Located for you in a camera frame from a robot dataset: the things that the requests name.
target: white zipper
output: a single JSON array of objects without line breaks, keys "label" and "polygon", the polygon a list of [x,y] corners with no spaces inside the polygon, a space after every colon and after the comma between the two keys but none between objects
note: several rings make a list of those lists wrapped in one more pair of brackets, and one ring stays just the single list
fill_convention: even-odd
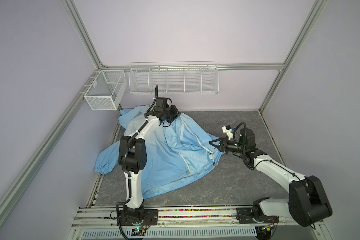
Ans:
[{"label": "white zipper", "polygon": [[177,152],[184,160],[185,164],[187,165],[187,168],[188,168],[188,172],[191,173],[191,169],[189,168],[189,165],[187,163],[187,161],[185,160],[185,158],[181,155],[181,153]]},{"label": "white zipper", "polygon": [[188,131],[190,131],[190,132],[196,137],[197,141],[199,142],[199,145],[202,146],[206,151],[208,151],[209,154],[212,154],[212,155],[213,155],[213,152],[211,152],[208,148],[206,148],[206,147],[200,142],[200,140],[199,140],[199,138],[196,136],[196,134],[194,134],[194,133],[189,129],[189,127],[188,127],[187,124],[184,122],[184,120],[183,120],[183,118],[181,117],[181,115],[180,115],[180,118],[181,118],[181,120],[183,121],[184,125],[187,127]]}]

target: white wall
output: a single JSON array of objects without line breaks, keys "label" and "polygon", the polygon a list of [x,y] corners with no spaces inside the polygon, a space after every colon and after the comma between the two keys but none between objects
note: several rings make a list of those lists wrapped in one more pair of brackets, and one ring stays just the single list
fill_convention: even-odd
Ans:
[{"label": "white wall", "polygon": [[66,239],[97,178],[94,165],[110,141],[115,111],[83,103],[0,231],[0,240]]},{"label": "white wall", "polygon": [[[58,0],[0,0],[0,199],[93,71]],[[115,112],[81,108],[0,239],[66,237],[114,121]]]},{"label": "white wall", "polygon": [[104,65],[284,62],[314,0],[76,0]]},{"label": "white wall", "polygon": [[[172,99],[179,110],[259,109],[277,70],[220,71],[217,94],[159,94]],[[123,108],[152,103],[153,94],[133,95],[129,86],[121,100]]]},{"label": "white wall", "polygon": [[264,115],[288,165],[321,179],[332,238],[360,239],[360,0],[329,1]]}]

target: metal beam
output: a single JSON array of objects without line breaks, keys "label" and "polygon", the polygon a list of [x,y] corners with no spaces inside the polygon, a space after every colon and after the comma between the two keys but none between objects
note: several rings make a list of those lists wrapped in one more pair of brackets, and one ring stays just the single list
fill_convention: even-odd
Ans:
[{"label": "metal beam", "polygon": [[100,61],[99,55],[96,52],[95,46],[93,45],[88,32],[84,26],[83,21],[80,18],[79,12],[77,11],[76,5],[73,0],[60,0],[65,11],[68,14],[69,19],[72,22],[78,36],[80,37],[89,57],[92,60],[93,65],[96,69],[103,68],[103,64]]},{"label": "metal beam", "polygon": [[[158,68],[158,67],[170,67],[170,68],[183,68],[187,65],[142,65],[144,68]],[[129,72],[130,66],[105,66],[103,70],[123,70]],[[283,63],[228,63],[218,64],[217,69],[219,71],[225,70],[282,70],[284,69]]]},{"label": "metal beam", "polygon": [[306,21],[304,22],[304,25],[303,25],[302,29],[300,30],[296,41],[294,42],[291,50],[289,51],[289,54],[288,54],[287,58],[285,59],[285,62],[284,62],[285,67],[284,67],[284,69],[281,70],[278,73],[278,75],[276,76],[275,81],[273,82],[273,84],[272,84],[271,88],[269,89],[263,103],[261,104],[261,107],[259,109],[259,111],[261,113],[264,112],[265,108],[268,106],[273,94],[275,93],[277,87],[279,86],[281,80],[283,79],[286,71],[288,70],[288,68],[290,67],[292,61],[294,60],[294,58],[298,54],[301,46],[303,45],[303,43],[306,40],[309,32],[311,31],[312,27],[314,26],[317,18],[319,17],[321,12],[323,11],[324,7],[327,5],[327,2],[328,2],[328,0],[316,0],[316,2],[313,4],[313,7],[312,7],[311,11],[309,12],[309,15],[308,15]]},{"label": "metal beam", "polygon": [[97,73],[98,71],[95,71],[91,75],[87,83],[82,87],[81,91],[77,94],[73,102],[66,109],[59,121],[49,132],[48,136],[43,140],[27,165],[0,200],[0,229],[81,107],[84,101],[84,93],[95,79]]}]

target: wire basket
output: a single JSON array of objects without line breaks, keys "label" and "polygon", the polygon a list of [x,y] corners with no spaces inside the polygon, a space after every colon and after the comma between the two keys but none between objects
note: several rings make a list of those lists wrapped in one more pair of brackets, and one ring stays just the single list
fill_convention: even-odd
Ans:
[{"label": "wire basket", "polygon": [[92,110],[117,110],[126,88],[124,71],[100,70],[84,98]]},{"label": "wire basket", "polygon": [[137,65],[131,63],[129,90],[133,94],[151,94],[158,91],[167,94],[218,93],[219,74],[217,63],[179,65]]}]

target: white mesh basket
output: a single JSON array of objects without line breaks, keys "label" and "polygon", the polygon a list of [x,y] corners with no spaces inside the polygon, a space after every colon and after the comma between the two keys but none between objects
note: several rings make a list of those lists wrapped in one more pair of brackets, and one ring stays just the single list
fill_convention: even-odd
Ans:
[{"label": "white mesh basket", "polygon": [[133,94],[218,93],[217,63],[182,64],[167,66],[137,65],[131,63],[129,90]]},{"label": "white mesh basket", "polygon": [[84,98],[93,110],[117,110],[126,88],[124,71],[101,70]]}]

